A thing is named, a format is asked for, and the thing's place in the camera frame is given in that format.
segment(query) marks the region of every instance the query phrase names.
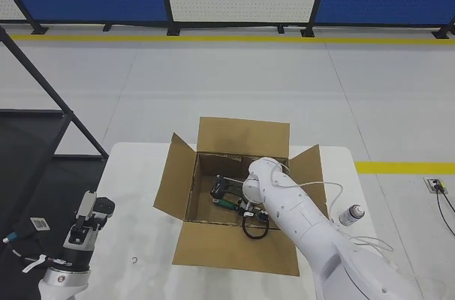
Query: open cardboard box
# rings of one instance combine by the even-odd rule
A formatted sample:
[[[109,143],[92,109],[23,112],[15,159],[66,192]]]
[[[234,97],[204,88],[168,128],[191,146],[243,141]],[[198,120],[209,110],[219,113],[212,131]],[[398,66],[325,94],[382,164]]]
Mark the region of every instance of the open cardboard box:
[[[249,164],[271,157],[288,164],[298,184],[323,181],[319,146],[288,160],[289,124],[232,118],[200,118],[197,152],[173,134],[154,207],[182,221],[173,264],[209,266],[299,276],[294,244],[270,222],[267,236],[252,240],[243,218],[212,203],[210,190],[220,174],[244,180]],[[304,191],[326,215],[322,184]],[[247,224],[252,235],[263,225]]]

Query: box flap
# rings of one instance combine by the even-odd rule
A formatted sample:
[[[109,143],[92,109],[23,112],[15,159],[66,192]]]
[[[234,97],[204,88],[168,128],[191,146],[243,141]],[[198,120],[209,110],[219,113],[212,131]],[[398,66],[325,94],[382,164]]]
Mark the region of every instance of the box flap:
[[[322,182],[323,169],[319,145],[290,159],[289,170],[289,176],[299,185],[306,182]],[[319,210],[328,218],[324,184],[305,185],[302,189],[307,192]]]
[[[201,117],[197,150],[288,158],[289,124]]]
[[[173,133],[154,207],[184,220],[196,152]]]
[[[249,231],[257,235],[263,229]],[[208,223],[182,225],[173,264],[300,275],[296,248],[281,231],[252,240],[238,226]]]

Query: white pegboard panel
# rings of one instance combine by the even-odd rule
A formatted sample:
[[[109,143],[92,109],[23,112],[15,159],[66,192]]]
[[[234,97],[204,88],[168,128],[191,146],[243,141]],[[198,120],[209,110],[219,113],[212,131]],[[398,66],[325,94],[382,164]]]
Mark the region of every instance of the white pegboard panel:
[[[0,0],[0,20],[25,20],[14,0]]]
[[[171,0],[174,21],[307,23],[314,0]]]

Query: gray floor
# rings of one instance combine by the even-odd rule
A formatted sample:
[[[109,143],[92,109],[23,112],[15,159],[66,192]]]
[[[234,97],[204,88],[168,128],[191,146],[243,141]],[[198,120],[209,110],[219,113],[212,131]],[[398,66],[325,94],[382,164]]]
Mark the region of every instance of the gray floor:
[[[57,34],[72,32],[61,28]],[[336,32],[318,33],[327,37]],[[428,34],[390,31],[382,37]],[[359,37],[358,31],[345,35]],[[173,131],[195,143],[200,116],[223,116],[290,122],[291,145],[345,146],[356,161],[455,162],[455,46],[19,45],[108,151],[118,142],[168,143]],[[2,47],[0,108],[56,108]],[[95,150],[71,127],[59,152]],[[420,278],[425,299],[444,292],[441,284],[426,278],[443,281],[448,299],[455,299],[455,239],[423,176],[360,178],[379,237],[396,248],[390,258],[401,271]],[[455,176],[443,179],[455,206]],[[453,215],[447,215],[455,227]]]

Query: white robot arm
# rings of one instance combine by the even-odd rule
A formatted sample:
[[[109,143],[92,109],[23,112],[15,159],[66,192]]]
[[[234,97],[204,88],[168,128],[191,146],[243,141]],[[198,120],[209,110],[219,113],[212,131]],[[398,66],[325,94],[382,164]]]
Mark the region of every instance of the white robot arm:
[[[356,246],[328,221],[304,190],[268,157],[249,167],[243,193],[308,260],[318,300],[418,300],[414,287],[380,256]]]
[[[87,289],[89,262],[94,244],[107,219],[112,217],[115,204],[108,198],[97,198],[96,192],[86,192],[63,245],[60,259],[69,265],[48,268],[39,282],[41,300],[74,300]]]

